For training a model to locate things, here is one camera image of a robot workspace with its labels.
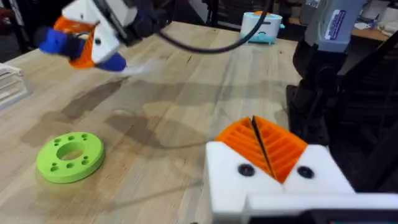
black metal frame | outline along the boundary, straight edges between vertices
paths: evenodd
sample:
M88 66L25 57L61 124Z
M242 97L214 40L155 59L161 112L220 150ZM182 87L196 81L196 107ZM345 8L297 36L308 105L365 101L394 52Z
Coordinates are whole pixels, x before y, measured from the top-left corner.
M10 9L14 12L14 9L11 6L11 3L9 0L2 0L2 3L4 5L5 8ZM12 31L14 32L14 35L17 39L18 45L19 45L19 50L21 51L21 53L26 53L29 51L28 48L28 44L27 41L25 40L25 37L22 33L22 29L20 27L20 25L17 22L16 17L10 17L9 18L10 23L11 23L11 27L12 27Z
M394 46L398 44L398 33L395 33L392 37L390 37L387 41L385 41L382 45L380 45L376 51L368 55L365 59L360 61L356 66L354 66L342 79L341 83L339 83L339 91L336 96L333 96L336 100L335 106L331 107L325 116L325 121L328 133L318 133L319 135L328 134L332 140L338 137L338 134L342 132L346 128L346 126L342 126L341 122L346 114L346 110L350 103L351 97L356 93L357 86L361 80L366 78L368 74L377 66L379 62L382 62L384 57L388 55L388 53L394 48ZM398 62L398 56L395 53L394 60ZM396 65L396 70L391 71L392 79L389 84L390 87L398 85L398 65ZM297 87L288 86L287 87L287 102L291 102L294 97L295 92L297 91ZM391 96L391 91L386 90L386 98L384 100L384 105L389 102L389 95ZM381 110L380 117L384 117L384 110ZM291 108L289 107L289 125L290 129L294 128L297 123L300 123L300 119L296 117L294 113L292 113ZM354 138L356 133L348 133L350 138ZM378 191L379 188L386 182L386 180L397 170L398 167L398 150L396 150L396 146L398 145L398 119L395 120L394 125L390 128L387 134L379 135L376 138L375 146L371 150L370 156L368 156L364 161L362 161L361 166L358 169L355 169L352 175L347 176L353 187L359 192L373 192ZM332 155L335 157L335 150L340 148L348 148L350 146L341 147L341 145L335 145L334 141L332 141L330 145L330 150Z

green disc with holes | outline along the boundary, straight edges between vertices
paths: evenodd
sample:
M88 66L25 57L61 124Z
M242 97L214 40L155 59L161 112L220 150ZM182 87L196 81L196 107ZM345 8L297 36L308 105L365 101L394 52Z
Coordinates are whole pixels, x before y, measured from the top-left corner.
M103 144L90 133L61 135L42 148L36 165L48 181L66 184L88 177L104 161Z

wooden tabletop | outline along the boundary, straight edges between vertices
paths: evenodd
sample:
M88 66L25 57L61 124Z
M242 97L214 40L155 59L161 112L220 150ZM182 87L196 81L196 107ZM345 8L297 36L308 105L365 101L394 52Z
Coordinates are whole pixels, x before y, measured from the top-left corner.
M289 18L289 22L291 24L296 24L296 25L300 25L300 26L304 26L303 24L300 23L300 19L296 18L296 17L290 17ZM364 37L367 39L373 39L373 40L380 40L380 41L385 41L389 38L389 36L386 36L384 34L381 33L381 31L377 30L377 29L357 29L354 27L352 33L352 35L357 36L357 37Z
M185 43L221 47L238 33L173 22ZM0 223L191 223L206 219L205 143L244 116L287 127L285 87L297 84L296 42L191 54L152 36L122 49L123 74L74 70L35 50L22 68L33 93L0 111ZM97 135L104 164L85 180L51 184L37 173L48 140Z

